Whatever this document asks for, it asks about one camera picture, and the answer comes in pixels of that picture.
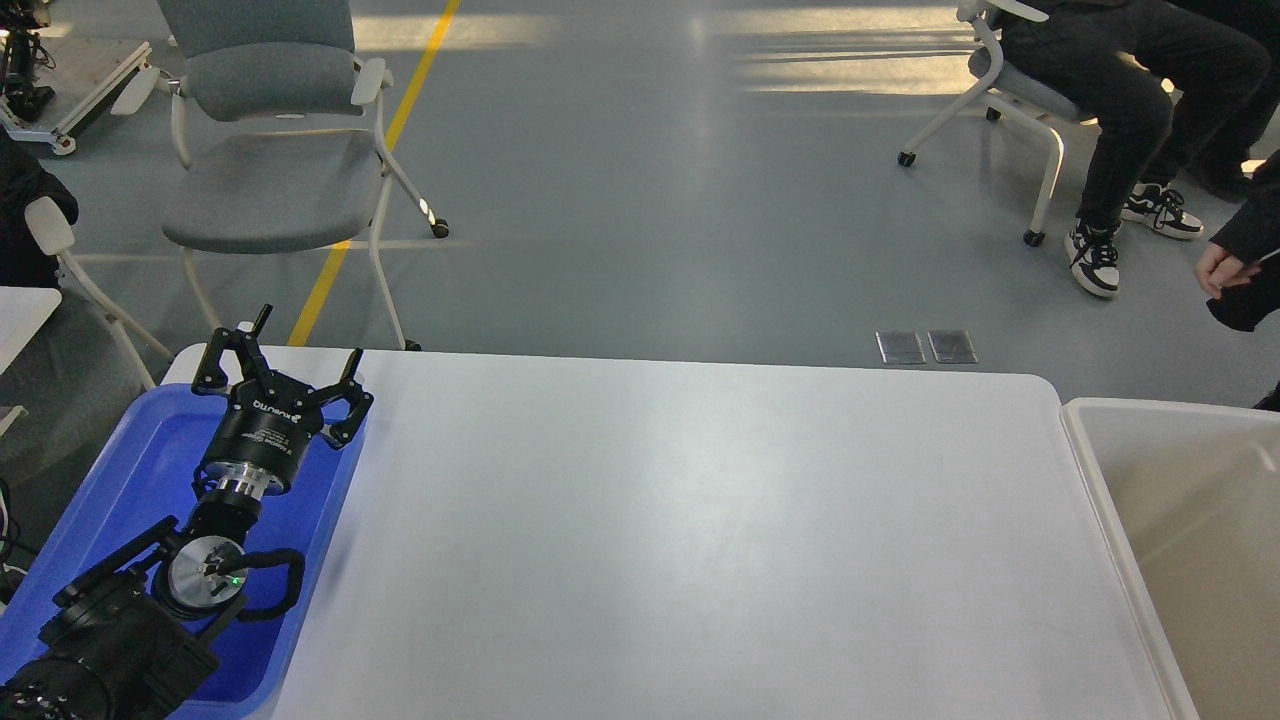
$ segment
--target blue tray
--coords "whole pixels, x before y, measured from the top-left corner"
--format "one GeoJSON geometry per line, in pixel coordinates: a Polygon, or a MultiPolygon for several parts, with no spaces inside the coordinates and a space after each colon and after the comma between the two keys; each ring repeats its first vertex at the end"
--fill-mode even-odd
{"type": "MultiPolygon", "coordinates": [[[[342,411],[346,404],[332,407],[342,411]]],[[[187,386],[172,384],[142,395],[129,406],[13,603],[0,615],[0,682],[45,652],[36,634],[56,614],[51,598],[68,582],[165,515],[177,516],[179,527],[187,521],[196,503],[192,470],[225,410],[221,397],[196,396],[187,386]]],[[[170,717],[239,720],[275,692],[293,655],[362,443],[364,432],[338,452],[314,441],[293,489],[264,498],[246,550],[292,547],[306,556],[298,605],[283,618],[236,623],[219,635],[212,651],[221,666],[170,717]]],[[[283,568],[253,571],[244,585],[248,607],[275,605],[284,594],[284,579],[283,568]]]]}

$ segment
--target metal floor plate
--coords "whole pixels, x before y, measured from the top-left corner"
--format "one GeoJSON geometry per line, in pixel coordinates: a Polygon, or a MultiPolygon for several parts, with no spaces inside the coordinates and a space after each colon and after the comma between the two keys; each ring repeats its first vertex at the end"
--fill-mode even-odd
{"type": "Polygon", "coordinates": [[[978,361],[973,341],[968,331],[929,331],[929,346],[933,357],[943,365],[972,364],[978,361]]]}
{"type": "Polygon", "coordinates": [[[881,346],[881,359],[886,365],[923,365],[924,350],[920,348],[920,336],[914,332],[876,331],[876,342],[881,346]]]}

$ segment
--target beige plastic bin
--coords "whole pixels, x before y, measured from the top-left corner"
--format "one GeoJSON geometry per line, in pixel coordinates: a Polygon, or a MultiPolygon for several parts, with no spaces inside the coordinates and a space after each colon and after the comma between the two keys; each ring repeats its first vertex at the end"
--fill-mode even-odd
{"type": "Polygon", "coordinates": [[[1176,714],[1280,717],[1280,414],[1078,398],[1062,419],[1176,714]]]}

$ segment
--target white tabletop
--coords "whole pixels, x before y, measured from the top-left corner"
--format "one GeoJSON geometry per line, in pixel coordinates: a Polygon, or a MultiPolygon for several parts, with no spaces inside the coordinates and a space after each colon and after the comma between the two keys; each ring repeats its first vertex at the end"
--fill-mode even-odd
{"type": "MultiPolygon", "coordinates": [[[[265,350],[312,384],[346,357],[265,350]]],[[[1039,378],[362,369],[278,720],[1172,716],[1039,378]]]]}
{"type": "Polygon", "coordinates": [[[0,373],[45,324],[63,293],[50,287],[0,286],[0,373]]]}

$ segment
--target hand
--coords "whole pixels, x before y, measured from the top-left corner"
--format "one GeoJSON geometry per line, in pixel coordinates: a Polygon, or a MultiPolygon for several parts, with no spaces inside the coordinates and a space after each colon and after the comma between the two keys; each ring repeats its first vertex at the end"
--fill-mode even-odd
{"type": "Polygon", "coordinates": [[[1253,263],[1245,266],[1222,246],[1211,242],[1201,255],[1199,263],[1196,263],[1196,282],[1210,297],[1221,300],[1224,287],[1248,284],[1253,275],[1261,272],[1261,264],[1253,263]]]}

